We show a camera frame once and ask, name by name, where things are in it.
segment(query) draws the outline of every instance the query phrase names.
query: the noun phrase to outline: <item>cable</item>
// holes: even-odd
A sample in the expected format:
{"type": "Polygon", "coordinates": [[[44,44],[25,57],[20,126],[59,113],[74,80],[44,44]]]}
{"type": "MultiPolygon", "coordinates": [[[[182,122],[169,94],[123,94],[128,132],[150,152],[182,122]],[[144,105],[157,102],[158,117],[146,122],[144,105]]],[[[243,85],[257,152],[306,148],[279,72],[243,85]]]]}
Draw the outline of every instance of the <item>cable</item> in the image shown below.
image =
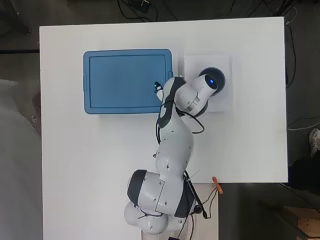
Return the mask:
{"type": "Polygon", "coordinates": [[[250,17],[255,11],[258,10],[258,8],[261,6],[261,4],[263,3],[263,1],[260,1],[259,4],[252,10],[252,12],[248,15],[248,17],[250,17]]]}
{"type": "Polygon", "coordinates": [[[314,128],[316,126],[318,126],[320,124],[320,122],[317,122],[316,124],[313,124],[311,126],[308,126],[308,127],[302,127],[302,128],[288,128],[287,130],[288,131],[291,131],[291,132],[295,132],[295,131],[302,131],[302,130],[308,130],[308,129],[311,129],[311,128],[314,128]]]}
{"type": "Polygon", "coordinates": [[[293,64],[293,74],[292,74],[292,78],[291,81],[288,83],[286,88],[289,88],[292,83],[294,82],[295,76],[296,76],[296,71],[297,71],[297,55],[296,55],[296,49],[294,46],[294,39],[293,39],[293,34],[292,34],[292,29],[291,26],[287,26],[289,28],[289,32],[290,32],[290,37],[291,37],[291,43],[292,43],[292,51],[293,51],[293,58],[294,58],[294,64],[293,64]]]}
{"type": "Polygon", "coordinates": [[[25,53],[39,53],[39,49],[15,49],[15,50],[0,50],[0,54],[25,54],[25,53]]]}
{"type": "Polygon", "coordinates": [[[272,14],[273,16],[273,11],[272,9],[270,8],[269,4],[265,1],[265,0],[262,0],[263,4],[268,8],[269,12],[272,14]]]}
{"type": "Polygon", "coordinates": [[[168,13],[176,20],[178,21],[178,18],[176,17],[176,15],[174,15],[174,13],[171,11],[171,9],[169,8],[169,6],[167,5],[165,0],[162,0],[162,4],[163,6],[165,6],[165,8],[167,9],[168,13]]]}
{"type": "Polygon", "coordinates": [[[288,124],[288,126],[292,126],[293,124],[295,124],[296,122],[300,121],[300,120],[312,120],[312,119],[317,119],[320,118],[320,116],[314,116],[314,117],[298,117],[296,118],[294,121],[292,121],[291,123],[288,124]]]}
{"type": "Polygon", "coordinates": [[[193,219],[193,215],[191,215],[191,220],[192,220],[192,228],[191,228],[191,233],[190,233],[189,240],[192,239],[192,237],[193,237],[193,232],[194,232],[194,219],[193,219]]]}
{"type": "Polygon", "coordinates": [[[215,197],[216,197],[216,195],[217,195],[217,192],[218,192],[218,189],[215,191],[215,193],[214,193],[214,195],[213,195],[213,198],[211,199],[210,206],[209,206],[210,217],[208,217],[208,219],[210,219],[211,216],[212,216],[211,207],[212,207],[213,200],[215,199],[215,197]]]}
{"type": "Polygon", "coordinates": [[[155,5],[152,5],[152,4],[151,4],[151,7],[153,7],[154,10],[156,11],[156,22],[158,22],[158,9],[156,8],[155,5]]]}
{"type": "Polygon", "coordinates": [[[193,118],[193,120],[195,120],[195,121],[200,125],[200,127],[202,128],[201,131],[199,131],[199,132],[192,132],[192,134],[200,134],[200,133],[203,133],[203,132],[204,132],[204,130],[205,130],[204,126],[202,125],[202,123],[201,123],[195,116],[192,116],[190,113],[187,113],[187,112],[184,112],[184,111],[180,111],[180,110],[179,110],[179,112],[181,112],[181,113],[183,113],[183,114],[186,114],[186,115],[188,115],[189,117],[193,118]]]}
{"type": "Polygon", "coordinates": [[[278,183],[279,186],[287,189],[288,191],[290,191],[291,193],[293,193],[294,195],[296,195],[297,197],[299,197],[300,199],[302,199],[304,202],[306,202],[310,207],[312,207],[314,210],[316,210],[319,214],[320,214],[320,210],[313,204],[311,203],[309,200],[307,200],[306,198],[302,197],[300,194],[296,193],[295,191],[291,190],[290,187],[282,184],[282,183],[278,183]]]}
{"type": "Polygon", "coordinates": [[[211,191],[211,193],[210,193],[210,195],[209,195],[208,199],[207,199],[207,200],[205,200],[205,201],[202,203],[202,205],[203,205],[203,204],[205,204],[205,203],[207,203],[207,202],[209,201],[209,199],[210,199],[210,197],[211,197],[212,193],[213,193],[216,189],[217,189],[217,188],[214,188],[214,189],[211,191]]]}
{"type": "MultiPolygon", "coordinates": [[[[188,214],[188,210],[189,210],[189,197],[188,197],[188,192],[187,192],[187,190],[185,189],[185,183],[183,183],[183,189],[184,189],[184,191],[186,192],[186,202],[187,202],[187,214],[188,214]]],[[[187,222],[187,219],[188,219],[188,217],[189,217],[190,215],[188,215],[187,217],[186,217],[186,219],[184,220],[184,223],[183,223],[183,225],[182,225],[182,228],[181,228],[181,230],[180,230],[180,232],[179,232],[179,235],[178,235],[178,238],[180,237],[180,235],[181,235],[181,232],[182,232],[182,230],[183,230],[183,228],[184,228],[184,225],[186,224],[186,222],[187,222]]]]}
{"type": "Polygon", "coordinates": [[[232,0],[231,8],[230,8],[229,14],[231,14],[231,13],[232,13],[232,11],[233,11],[233,7],[234,7],[234,5],[236,4],[236,1],[237,1],[237,0],[232,0]]]}
{"type": "Polygon", "coordinates": [[[128,20],[140,20],[142,22],[144,22],[144,20],[147,20],[149,22],[152,22],[149,18],[147,17],[141,17],[138,15],[138,13],[133,9],[131,8],[130,5],[128,5],[125,1],[121,0],[121,2],[126,5],[137,17],[128,17],[124,14],[122,8],[121,8],[121,5],[120,5],[120,0],[117,0],[117,4],[118,4],[118,7],[119,7],[119,10],[121,12],[121,15],[125,18],[125,19],[128,19],[128,20]]]}
{"type": "Polygon", "coordinates": [[[289,12],[288,12],[284,17],[290,16],[290,12],[291,12],[292,9],[294,10],[295,15],[292,17],[292,19],[291,19],[290,21],[286,21],[286,23],[285,23],[286,26],[289,25],[289,24],[291,24],[291,23],[293,23],[293,21],[294,21],[294,20],[296,19],[296,17],[298,16],[298,9],[297,9],[296,7],[292,7],[292,8],[289,10],[289,12]]]}

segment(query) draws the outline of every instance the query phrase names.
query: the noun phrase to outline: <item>blue plastic container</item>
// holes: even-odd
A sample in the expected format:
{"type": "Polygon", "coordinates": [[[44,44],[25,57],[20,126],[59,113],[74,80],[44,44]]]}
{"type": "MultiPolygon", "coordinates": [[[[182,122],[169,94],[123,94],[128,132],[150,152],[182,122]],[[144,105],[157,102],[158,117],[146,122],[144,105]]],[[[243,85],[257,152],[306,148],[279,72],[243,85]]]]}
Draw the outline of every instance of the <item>blue plastic container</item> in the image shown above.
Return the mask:
{"type": "Polygon", "coordinates": [[[86,52],[83,57],[85,111],[89,114],[159,112],[154,83],[173,76],[168,49],[86,52]]]}

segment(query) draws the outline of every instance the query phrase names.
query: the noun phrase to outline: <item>orange object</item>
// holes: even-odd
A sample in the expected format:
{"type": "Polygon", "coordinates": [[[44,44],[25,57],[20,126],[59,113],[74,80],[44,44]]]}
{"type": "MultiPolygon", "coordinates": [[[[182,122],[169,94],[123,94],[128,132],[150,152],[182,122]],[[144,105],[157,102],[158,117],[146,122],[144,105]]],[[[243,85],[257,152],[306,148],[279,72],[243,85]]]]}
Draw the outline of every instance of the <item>orange object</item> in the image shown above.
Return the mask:
{"type": "Polygon", "coordinates": [[[216,187],[219,191],[220,194],[223,194],[223,190],[222,190],[222,187],[220,186],[219,182],[218,182],[218,179],[216,177],[213,177],[212,178],[212,181],[216,184],[216,187]]]}

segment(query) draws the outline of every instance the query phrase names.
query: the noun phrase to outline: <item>gray floor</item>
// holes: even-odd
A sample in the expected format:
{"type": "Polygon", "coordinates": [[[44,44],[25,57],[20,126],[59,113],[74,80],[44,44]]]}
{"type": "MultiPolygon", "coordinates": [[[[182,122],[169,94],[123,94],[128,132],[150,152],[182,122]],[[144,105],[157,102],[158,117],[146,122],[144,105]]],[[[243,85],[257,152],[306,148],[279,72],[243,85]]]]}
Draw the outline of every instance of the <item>gray floor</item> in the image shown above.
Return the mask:
{"type": "MultiPolygon", "coordinates": [[[[32,34],[23,36],[11,33],[0,38],[0,49],[32,49],[39,47],[38,27],[43,25],[99,24],[128,22],[118,9],[115,0],[12,0],[21,19],[32,29],[32,34]]],[[[160,0],[152,0],[159,11],[159,21],[171,21],[160,0]]],[[[238,0],[232,13],[232,0],[167,0],[179,20],[218,19],[247,17],[260,0],[238,0]]],[[[269,0],[273,7],[281,1],[269,0]]],[[[287,89],[287,116],[290,127],[313,124],[318,119],[303,119],[320,116],[320,4],[301,1],[296,5],[297,17],[290,25],[293,30],[297,55],[294,83],[287,89]]],[[[154,18],[150,10],[148,17],[154,18]]],[[[270,11],[261,5],[253,16],[270,16],[270,11]]],[[[287,71],[293,72],[292,44],[287,34],[287,71]]],[[[36,115],[32,97],[39,91],[39,55],[0,55],[0,79],[21,83],[16,100],[22,114],[31,121],[36,115]]],[[[40,132],[40,119],[32,123],[40,132]]],[[[303,157],[307,151],[305,132],[288,132],[289,164],[303,157]]],[[[276,184],[225,184],[225,194],[220,197],[220,239],[295,239],[259,205],[264,200],[272,205],[305,206],[290,192],[276,184]]],[[[319,203],[319,198],[303,193],[319,203]]]]}

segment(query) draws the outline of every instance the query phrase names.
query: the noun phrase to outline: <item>white table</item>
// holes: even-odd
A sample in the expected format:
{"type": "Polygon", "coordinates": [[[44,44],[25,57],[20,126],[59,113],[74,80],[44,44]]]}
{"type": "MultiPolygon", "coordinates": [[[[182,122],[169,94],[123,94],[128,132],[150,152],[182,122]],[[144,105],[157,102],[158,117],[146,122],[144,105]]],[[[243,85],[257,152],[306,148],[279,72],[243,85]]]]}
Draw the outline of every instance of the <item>white table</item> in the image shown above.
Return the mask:
{"type": "Polygon", "coordinates": [[[140,238],[123,209],[131,174],[154,170],[156,115],[87,115],[89,50],[168,48],[175,74],[185,54],[230,55],[233,110],[202,117],[189,173],[287,180],[283,18],[41,27],[40,48],[45,240],[140,238]]]}

